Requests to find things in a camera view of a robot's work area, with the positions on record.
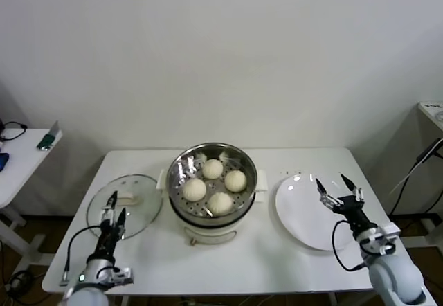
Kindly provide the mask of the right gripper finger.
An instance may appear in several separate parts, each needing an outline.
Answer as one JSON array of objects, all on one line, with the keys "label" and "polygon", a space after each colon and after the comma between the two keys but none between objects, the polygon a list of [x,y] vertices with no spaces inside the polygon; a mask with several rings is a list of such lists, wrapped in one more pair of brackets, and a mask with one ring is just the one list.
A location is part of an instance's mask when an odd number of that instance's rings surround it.
[{"label": "right gripper finger", "polygon": [[347,178],[344,174],[341,174],[341,178],[349,191],[352,192],[352,194],[355,196],[357,201],[363,201],[363,191],[362,188],[357,187],[354,182]]},{"label": "right gripper finger", "polygon": [[316,185],[318,192],[320,194],[320,202],[329,208],[331,211],[334,211],[336,208],[341,206],[341,200],[331,196],[320,182],[319,179],[316,179]]}]

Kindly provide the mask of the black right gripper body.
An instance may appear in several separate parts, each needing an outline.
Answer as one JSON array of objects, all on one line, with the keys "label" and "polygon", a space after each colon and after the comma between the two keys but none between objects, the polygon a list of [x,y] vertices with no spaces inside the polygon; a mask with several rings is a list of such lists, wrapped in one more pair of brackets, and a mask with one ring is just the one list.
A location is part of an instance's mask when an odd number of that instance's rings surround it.
[{"label": "black right gripper body", "polygon": [[335,205],[333,212],[342,215],[350,224],[350,229],[354,239],[356,239],[363,232],[378,226],[371,222],[366,214],[363,212],[364,201],[357,201],[355,196],[340,197],[343,203]]}]

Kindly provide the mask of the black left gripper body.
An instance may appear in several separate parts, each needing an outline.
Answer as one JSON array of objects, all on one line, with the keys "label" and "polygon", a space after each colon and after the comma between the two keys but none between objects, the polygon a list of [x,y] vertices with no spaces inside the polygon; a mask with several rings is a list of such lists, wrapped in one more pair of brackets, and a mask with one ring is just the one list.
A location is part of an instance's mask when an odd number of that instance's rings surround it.
[{"label": "black left gripper body", "polygon": [[98,243],[96,245],[96,253],[102,256],[112,256],[114,254],[116,244],[120,240],[120,229],[116,227],[106,228],[101,231]]}]

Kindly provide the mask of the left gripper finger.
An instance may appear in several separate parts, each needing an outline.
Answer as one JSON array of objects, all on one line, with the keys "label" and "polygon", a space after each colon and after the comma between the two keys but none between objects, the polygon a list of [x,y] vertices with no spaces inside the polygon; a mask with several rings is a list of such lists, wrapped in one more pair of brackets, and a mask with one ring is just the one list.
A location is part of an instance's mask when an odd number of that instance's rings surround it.
[{"label": "left gripper finger", "polygon": [[123,208],[118,216],[116,221],[116,238],[117,240],[124,239],[125,234],[125,221],[127,217],[126,208]]},{"label": "left gripper finger", "polygon": [[116,202],[118,192],[114,191],[102,207],[100,230],[107,230],[116,226]]}]

